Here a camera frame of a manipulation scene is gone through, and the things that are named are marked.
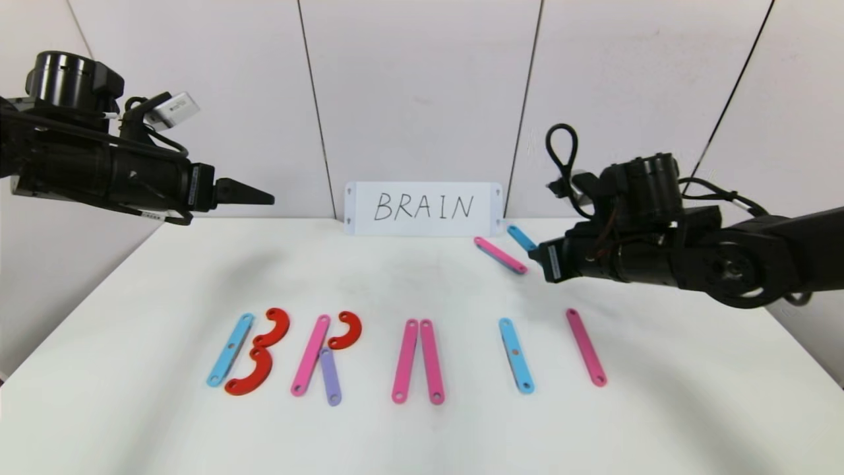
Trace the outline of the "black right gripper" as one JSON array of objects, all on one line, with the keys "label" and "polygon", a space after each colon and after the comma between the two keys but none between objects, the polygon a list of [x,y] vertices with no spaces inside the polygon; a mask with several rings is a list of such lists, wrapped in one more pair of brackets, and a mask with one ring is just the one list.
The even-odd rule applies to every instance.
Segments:
[{"label": "black right gripper", "polygon": [[586,237],[560,237],[544,241],[528,251],[528,257],[543,269],[545,281],[560,283],[587,276],[586,256],[589,240]]}]

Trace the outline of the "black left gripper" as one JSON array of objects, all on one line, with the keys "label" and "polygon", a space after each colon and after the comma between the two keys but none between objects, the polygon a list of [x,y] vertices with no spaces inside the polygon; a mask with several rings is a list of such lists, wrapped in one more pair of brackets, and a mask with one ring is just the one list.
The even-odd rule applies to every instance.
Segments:
[{"label": "black left gripper", "polygon": [[230,178],[215,181],[214,168],[186,158],[160,158],[111,149],[109,198],[144,210],[198,210],[220,205],[271,206],[275,198]]}]

